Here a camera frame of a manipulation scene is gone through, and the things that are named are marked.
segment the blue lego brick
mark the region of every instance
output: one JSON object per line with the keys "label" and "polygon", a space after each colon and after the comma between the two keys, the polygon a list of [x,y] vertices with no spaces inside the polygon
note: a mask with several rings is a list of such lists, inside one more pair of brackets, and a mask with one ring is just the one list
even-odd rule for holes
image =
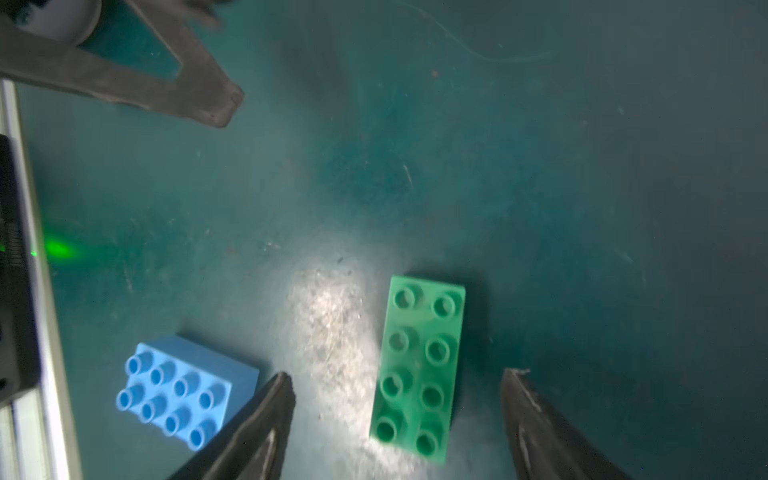
{"label": "blue lego brick", "polygon": [[179,336],[139,343],[115,405],[202,449],[253,397],[259,370]]}

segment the teal table surface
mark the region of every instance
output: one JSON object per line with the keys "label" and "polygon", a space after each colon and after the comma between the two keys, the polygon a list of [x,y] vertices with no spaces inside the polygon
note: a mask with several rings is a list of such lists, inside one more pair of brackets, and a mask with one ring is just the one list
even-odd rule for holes
{"label": "teal table surface", "polygon": [[[173,333],[291,374],[287,479],[514,478],[507,366],[634,478],[768,478],[764,4],[217,11],[223,130],[20,87],[86,478],[190,458],[114,407]],[[175,72],[121,4],[85,47]],[[443,467],[368,438],[401,274],[466,287]]]}

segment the lego stud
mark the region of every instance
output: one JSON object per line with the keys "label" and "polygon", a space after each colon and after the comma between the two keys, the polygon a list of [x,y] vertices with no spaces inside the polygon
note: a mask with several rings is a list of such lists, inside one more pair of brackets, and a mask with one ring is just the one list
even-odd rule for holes
{"label": "lego stud", "polygon": [[392,302],[401,310],[410,310],[419,303],[421,293],[421,289],[416,285],[406,285],[395,292]]}
{"label": "lego stud", "polygon": [[437,438],[432,432],[422,430],[416,437],[416,451],[425,457],[431,457],[437,450]]}
{"label": "lego stud", "polygon": [[413,376],[407,369],[395,369],[382,377],[381,391],[389,400],[397,400],[410,390]]}
{"label": "lego stud", "polygon": [[141,420],[142,423],[151,422],[160,415],[163,415],[166,405],[167,402],[165,397],[162,395],[158,395],[153,399],[147,400],[141,406],[141,412],[139,412],[139,420]]}
{"label": "lego stud", "polygon": [[443,293],[435,299],[432,304],[432,313],[439,319],[446,319],[456,314],[456,301],[448,292]]}
{"label": "lego stud", "polygon": [[190,438],[187,442],[189,444],[190,450],[196,452],[197,450],[202,449],[205,444],[208,443],[208,440],[214,436],[215,432],[216,426],[210,420],[206,420],[205,422],[199,424],[192,430],[192,432],[190,432]]}
{"label": "lego stud", "polygon": [[376,437],[384,443],[390,443],[397,438],[397,426],[386,417],[379,419],[376,425]]}
{"label": "lego stud", "polygon": [[421,396],[419,397],[422,406],[428,410],[440,410],[445,402],[445,394],[442,388],[436,383],[426,383],[422,386]]}
{"label": "lego stud", "polygon": [[163,433],[168,437],[176,435],[179,430],[187,426],[191,416],[190,410],[187,407],[181,407],[176,412],[171,413],[165,419]]}
{"label": "lego stud", "polygon": [[160,366],[154,367],[149,372],[149,380],[154,385],[162,385],[170,382],[176,372],[176,366],[173,362],[165,362]]}
{"label": "lego stud", "polygon": [[134,385],[126,389],[122,389],[118,393],[118,397],[115,399],[114,404],[118,410],[125,412],[130,407],[137,405],[144,398],[144,387],[141,385]]}
{"label": "lego stud", "polygon": [[125,362],[125,373],[127,375],[136,375],[143,373],[152,367],[152,352],[143,352],[133,355]]}
{"label": "lego stud", "polygon": [[413,333],[406,329],[396,329],[389,334],[387,346],[393,353],[405,353],[411,346],[411,336]]}
{"label": "lego stud", "polygon": [[200,393],[200,396],[197,397],[197,403],[203,410],[210,410],[221,402],[224,393],[224,386],[216,383]]}
{"label": "lego stud", "polygon": [[427,361],[434,366],[444,366],[451,358],[451,347],[440,337],[427,340],[425,351]]}
{"label": "lego stud", "polygon": [[174,393],[180,399],[197,390],[200,385],[200,376],[195,372],[189,372],[174,382]]}

